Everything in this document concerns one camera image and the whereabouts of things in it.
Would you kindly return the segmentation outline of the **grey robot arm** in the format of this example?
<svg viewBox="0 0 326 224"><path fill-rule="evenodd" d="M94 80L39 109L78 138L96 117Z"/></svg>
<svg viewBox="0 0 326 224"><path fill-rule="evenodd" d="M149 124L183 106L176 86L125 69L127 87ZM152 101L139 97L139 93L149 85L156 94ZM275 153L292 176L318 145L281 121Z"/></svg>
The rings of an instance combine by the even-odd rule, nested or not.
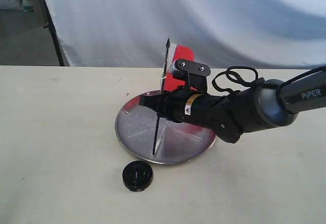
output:
<svg viewBox="0 0 326 224"><path fill-rule="evenodd" d="M212 86L227 96L192 90L188 85L157 95L141 95L139 104L158 117L212 130L227 143L236 143L244 133L288 126L297 114L325 107L325 67L302 73L288 81L265 80L258 75L246 82L233 66L219 73L244 86L243 91Z"/></svg>

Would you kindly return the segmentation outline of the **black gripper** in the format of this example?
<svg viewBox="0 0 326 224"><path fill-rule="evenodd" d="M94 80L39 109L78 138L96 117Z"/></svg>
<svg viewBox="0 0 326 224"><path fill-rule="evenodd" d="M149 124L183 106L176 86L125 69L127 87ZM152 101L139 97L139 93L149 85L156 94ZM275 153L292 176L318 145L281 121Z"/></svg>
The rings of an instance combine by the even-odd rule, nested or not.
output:
<svg viewBox="0 0 326 224"><path fill-rule="evenodd" d="M226 128L223 111L225 96L215 96L193 90L155 90L141 95L139 105L150 108L161 117L176 123L188 123L205 128Z"/></svg>

